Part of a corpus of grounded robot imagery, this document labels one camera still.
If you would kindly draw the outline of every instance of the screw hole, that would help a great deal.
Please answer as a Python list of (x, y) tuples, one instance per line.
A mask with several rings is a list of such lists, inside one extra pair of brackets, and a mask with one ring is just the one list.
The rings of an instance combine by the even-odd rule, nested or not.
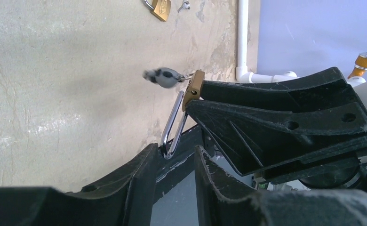
[(88, 186), (83, 187), (81, 189), (81, 192), (92, 192), (96, 189), (97, 189), (97, 187), (95, 185), (88, 185)]
[(295, 122), (295, 121), (288, 121), (285, 124), (286, 128), (288, 128), (289, 130), (295, 130), (296, 128), (298, 128), (300, 125)]
[(343, 122), (352, 122), (355, 121), (355, 119), (357, 118), (357, 116), (353, 113), (346, 113), (342, 116), (342, 121)]

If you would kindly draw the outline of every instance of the padlock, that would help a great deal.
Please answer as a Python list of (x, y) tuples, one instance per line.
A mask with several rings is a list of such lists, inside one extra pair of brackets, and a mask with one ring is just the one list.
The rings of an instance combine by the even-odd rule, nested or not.
[(144, 0), (146, 6), (151, 10), (151, 13), (155, 15), (161, 21), (167, 21), (168, 15), (170, 15), (171, 1), (170, 0), (153, 0), (150, 4), (147, 0)]

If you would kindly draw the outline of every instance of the gold knob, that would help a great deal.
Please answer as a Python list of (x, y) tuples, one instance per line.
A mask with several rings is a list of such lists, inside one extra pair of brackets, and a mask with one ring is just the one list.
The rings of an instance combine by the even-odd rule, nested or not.
[(357, 59), (355, 60), (354, 69), (348, 76), (348, 79), (355, 76), (362, 77), (366, 71), (367, 71), (367, 52), (360, 53), (358, 55)]

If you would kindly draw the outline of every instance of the stained concrete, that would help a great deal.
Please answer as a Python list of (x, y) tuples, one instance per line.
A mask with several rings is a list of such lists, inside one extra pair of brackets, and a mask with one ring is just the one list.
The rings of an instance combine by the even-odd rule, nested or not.
[[(145, 69), (234, 81), (236, 1), (190, 3), (178, 14), (173, 1), (161, 22), (140, 0), (0, 2), (0, 186), (77, 191), (159, 142), (186, 84), (161, 89)], [(253, 70), (259, 8), (250, 3)]]

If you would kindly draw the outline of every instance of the padlock body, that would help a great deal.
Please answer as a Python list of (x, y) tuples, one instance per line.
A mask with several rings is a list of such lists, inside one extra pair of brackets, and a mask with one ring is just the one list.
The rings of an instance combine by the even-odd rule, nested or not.
[(152, 6), (154, 8), (152, 12), (159, 20), (167, 21), (168, 16), (171, 11), (171, 1), (170, 0), (153, 0)]

